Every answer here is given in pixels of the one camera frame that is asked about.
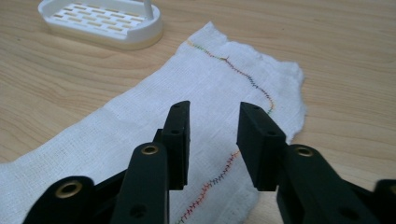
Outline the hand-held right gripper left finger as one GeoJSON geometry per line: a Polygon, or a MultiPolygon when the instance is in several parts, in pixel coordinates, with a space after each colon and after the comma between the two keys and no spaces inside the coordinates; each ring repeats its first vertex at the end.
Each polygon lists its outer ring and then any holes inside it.
{"type": "Polygon", "coordinates": [[[169,189],[183,190],[188,184],[190,156],[190,101],[172,105],[162,129],[158,129],[154,141],[167,150],[169,189]]]}

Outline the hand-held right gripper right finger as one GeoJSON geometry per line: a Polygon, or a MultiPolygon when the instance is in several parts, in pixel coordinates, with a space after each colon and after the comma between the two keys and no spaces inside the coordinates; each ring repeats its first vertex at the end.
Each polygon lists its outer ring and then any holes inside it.
{"type": "Polygon", "coordinates": [[[278,185],[280,150],[286,135],[259,106],[240,104],[236,143],[258,191],[275,191],[278,185]]]}

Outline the white slotted soap dish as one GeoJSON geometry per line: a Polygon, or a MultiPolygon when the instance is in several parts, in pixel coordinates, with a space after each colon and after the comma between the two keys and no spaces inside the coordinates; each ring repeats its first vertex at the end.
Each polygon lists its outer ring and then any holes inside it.
{"type": "Polygon", "coordinates": [[[163,36],[151,0],[42,0],[38,12],[56,34],[118,49],[144,49],[163,36]]]}

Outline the white cloth with coloured stitching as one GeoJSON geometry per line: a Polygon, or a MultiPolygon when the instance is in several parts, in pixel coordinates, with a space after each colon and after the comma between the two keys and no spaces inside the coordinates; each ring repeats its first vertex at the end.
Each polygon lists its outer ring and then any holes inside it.
{"type": "Polygon", "coordinates": [[[171,105],[191,103],[188,184],[170,194],[171,224],[243,224],[258,201],[236,145],[239,106],[266,111],[291,139],[304,126],[304,74],[207,23],[137,86],[14,162],[0,164],[0,224],[22,224],[54,182],[100,183],[164,125],[171,105]]]}

